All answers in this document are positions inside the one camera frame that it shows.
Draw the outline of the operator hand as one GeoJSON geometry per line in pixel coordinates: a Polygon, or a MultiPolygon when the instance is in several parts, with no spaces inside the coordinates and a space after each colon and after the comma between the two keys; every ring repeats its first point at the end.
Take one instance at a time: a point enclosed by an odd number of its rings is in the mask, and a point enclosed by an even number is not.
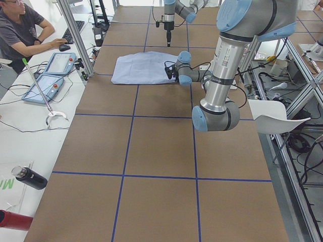
{"type": "Polygon", "coordinates": [[[50,45],[52,48],[59,48],[61,45],[64,45],[66,43],[68,43],[68,41],[66,39],[57,38],[57,39],[51,41],[50,45]]]}

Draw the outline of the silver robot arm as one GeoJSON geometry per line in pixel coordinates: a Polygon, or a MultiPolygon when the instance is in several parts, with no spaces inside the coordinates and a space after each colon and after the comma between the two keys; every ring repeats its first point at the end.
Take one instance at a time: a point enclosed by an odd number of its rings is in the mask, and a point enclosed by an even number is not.
{"type": "Polygon", "coordinates": [[[167,47],[171,46],[172,31],[175,28],[175,14],[179,15],[187,23],[192,23],[196,18],[198,11],[208,4],[207,0],[193,1],[189,6],[185,6],[180,1],[165,0],[164,1],[164,14],[160,20],[155,20],[156,28],[160,24],[164,25],[166,30],[167,47]]]}
{"type": "Polygon", "coordinates": [[[220,32],[213,67],[202,72],[190,66],[191,54],[183,51],[174,65],[165,68],[169,79],[181,85],[200,82],[206,91],[192,109],[192,120],[200,132],[233,129],[240,120],[237,104],[227,96],[233,84],[244,48],[256,36],[260,42],[286,38],[296,29],[294,1],[225,1],[217,14],[220,32]]]}

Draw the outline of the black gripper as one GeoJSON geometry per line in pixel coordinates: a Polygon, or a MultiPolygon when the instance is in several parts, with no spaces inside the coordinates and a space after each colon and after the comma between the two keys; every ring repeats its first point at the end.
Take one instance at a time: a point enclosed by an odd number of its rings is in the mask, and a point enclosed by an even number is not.
{"type": "Polygon", "coordinates": [[[162,15],[161,20],[156,20],[155,24],[158,28],[160,23],[164,24],[164,29],[167,31],[167,47],[171,46],[171,31],[174,30],[175,27],[175,15],[162,15]]]}
{"type": "Polygon", "coordinates": [[[176,65],[173,64],[169,67],[165,66],[165,73],[167,75],[167,78],[169,80],[171,79],[175,79],[175,82],[179,82],[179,76],[178,76],[178,71],[177,71],[177,68],[176,68],[176,65]]]}

